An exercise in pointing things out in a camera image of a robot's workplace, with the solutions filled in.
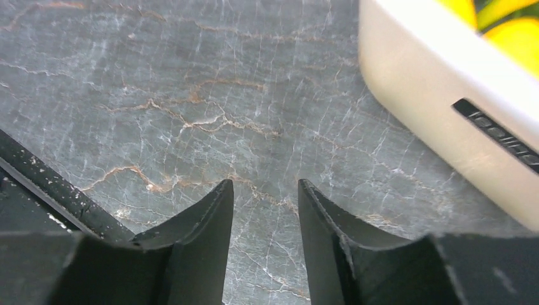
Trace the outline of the yellow banana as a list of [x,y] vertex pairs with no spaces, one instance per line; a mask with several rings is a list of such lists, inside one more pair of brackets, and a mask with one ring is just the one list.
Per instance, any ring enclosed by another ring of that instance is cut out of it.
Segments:
[[534,0],[495,0],[488,1],[477,13],[477,28],[487,29],[488,26],[503,19],[504,17],[538,4]]

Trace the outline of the yellow mango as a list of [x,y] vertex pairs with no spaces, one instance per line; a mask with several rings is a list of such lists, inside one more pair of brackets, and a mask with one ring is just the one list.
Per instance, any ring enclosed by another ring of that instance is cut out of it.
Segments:
[[488,30],[483,38],[538,79],[538,18],[521,17]]

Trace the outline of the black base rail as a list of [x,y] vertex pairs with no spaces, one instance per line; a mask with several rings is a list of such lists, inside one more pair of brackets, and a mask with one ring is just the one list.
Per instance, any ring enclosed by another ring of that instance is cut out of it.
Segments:
[[135,234],[35,154],[1,131],[1,168],[45,206],[82,231],[111,241]]

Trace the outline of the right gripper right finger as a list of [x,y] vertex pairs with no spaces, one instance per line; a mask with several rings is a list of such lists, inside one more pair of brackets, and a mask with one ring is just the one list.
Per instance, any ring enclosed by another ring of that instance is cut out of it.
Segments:
[[537,304],[538,237],[395,236],[297,185],[313,304]]

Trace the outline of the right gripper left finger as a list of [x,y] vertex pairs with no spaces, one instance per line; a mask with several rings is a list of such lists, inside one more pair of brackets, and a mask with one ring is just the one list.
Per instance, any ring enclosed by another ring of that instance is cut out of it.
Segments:
[[86,233],[1,233],[2,304],[220,304],[233,183],[129,241]]

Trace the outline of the white plastic basket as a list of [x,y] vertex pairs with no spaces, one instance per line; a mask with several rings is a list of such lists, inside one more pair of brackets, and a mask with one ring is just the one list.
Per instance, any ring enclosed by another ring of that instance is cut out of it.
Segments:
[[437,1],[361,1],[376,99],[516,221],[538,230],[538,81]]

